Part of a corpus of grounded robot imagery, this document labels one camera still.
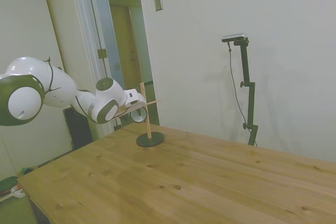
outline door hinge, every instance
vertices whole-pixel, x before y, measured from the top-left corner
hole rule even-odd
[[[98,49],[97,52],[98,52],[98,58],[99,59],[106,59],[107,58],[107,53],[106,53],[106,49],[105,48]]]

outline wooden stick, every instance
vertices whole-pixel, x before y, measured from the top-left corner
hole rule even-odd
[[[162,100],[155,100],[155,101],[152,101],[152,102],[149,102],[149,103],[147,103],[147,106],[148,105],[151,105],[151,104],[154,104],[154,103],[157,103],[157,102],[161,102]]]
[[[140,88],[141,88],[141,94],[143,95],[143,97],[146,100],[145,84],[143,82],[140,83]],[[151,125],[150,125],[150,122],[149,122],[149,112],[148,112],[147,104],[146,104],[145,108],[147,110],[147,120],[146,120],[147,136],[148,136],[148,139],[151,139],[152,138],[152,131],[151,131]]]

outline doorway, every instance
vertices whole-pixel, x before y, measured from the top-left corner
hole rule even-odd
[[[120,68],[125,89],[137,89],[144,82],[147,102],[155,100],[141,0],[108,0]],[[148,106],[150,122],[160,125],[156,104]],[[131,123],[128,116],[121,117],[122,126]]]

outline wooden table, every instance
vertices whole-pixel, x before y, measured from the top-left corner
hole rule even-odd
[[[336,164],[132,124],[19,181],[48,218],[76,223],[335,224]]]

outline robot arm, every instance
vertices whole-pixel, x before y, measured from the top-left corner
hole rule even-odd
[[[5,74],[0,74],[0,94],[0,125],[4,126],[32,121],[43,104],[61,108],[71,105],[99,124],[146,105],[136,89],[123,90],[111,78],[97,82],[96,94],[77,90],[75,81],[50,60],[30,57],[14,60]]]

